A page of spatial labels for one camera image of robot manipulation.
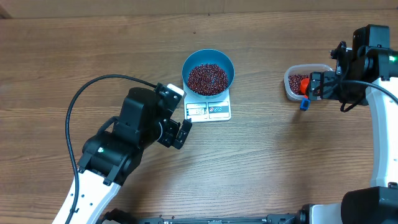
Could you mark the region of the orange scoop with blue handle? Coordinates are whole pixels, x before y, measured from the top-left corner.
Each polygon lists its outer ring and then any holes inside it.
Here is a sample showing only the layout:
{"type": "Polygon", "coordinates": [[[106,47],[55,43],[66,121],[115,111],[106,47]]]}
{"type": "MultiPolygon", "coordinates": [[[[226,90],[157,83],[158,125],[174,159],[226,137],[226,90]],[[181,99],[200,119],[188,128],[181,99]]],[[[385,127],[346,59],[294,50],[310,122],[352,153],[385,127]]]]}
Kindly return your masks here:
{"type": "Polygon", "coordinates": [[[308,98],[308,93],[307,93],[307,89],[308,89],[309,83],[310,83],[310,79],[309,78],[304,78],[300,82],[300,92],[303,94],[303,99],[302,99],[301,104],[300,104],[300,110],[301,111],[306,111],[310,107],[310,102],[311,101],[308,98]]]}

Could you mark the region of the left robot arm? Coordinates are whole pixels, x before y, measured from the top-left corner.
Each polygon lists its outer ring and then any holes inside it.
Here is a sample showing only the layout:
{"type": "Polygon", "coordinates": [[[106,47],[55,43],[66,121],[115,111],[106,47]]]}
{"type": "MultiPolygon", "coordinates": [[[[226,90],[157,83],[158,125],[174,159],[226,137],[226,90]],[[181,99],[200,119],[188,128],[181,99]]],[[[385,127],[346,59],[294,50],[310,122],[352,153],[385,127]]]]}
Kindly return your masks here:
{"type": "Polygon", "coordinates": [[[96,223],[141,163],[144,149],[154,142],[181,149],[192,123],[171,116],[185,96],[173,84],[131,88],[119,116],[108,119],[83,145],[77,176],[54,223],[96,223]]]}

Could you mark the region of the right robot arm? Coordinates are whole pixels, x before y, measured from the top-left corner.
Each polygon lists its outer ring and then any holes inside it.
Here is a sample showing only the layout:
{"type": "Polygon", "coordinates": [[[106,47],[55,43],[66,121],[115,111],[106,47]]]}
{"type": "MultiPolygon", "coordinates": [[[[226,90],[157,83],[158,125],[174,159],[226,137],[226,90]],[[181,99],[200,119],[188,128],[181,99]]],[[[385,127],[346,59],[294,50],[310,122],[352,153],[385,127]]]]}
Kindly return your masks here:
{"type": "Polygon", "coordinates": [[[397,223],[397,51],[388,26],[369,24],[331,50],[334,71],[312,72],[302,84],[305,111],[317,99],[337,100],[346,113],[368,106],[373,128],[370,186],[346,193],[340,203],[306,205],[297,223],[397,223]]]}

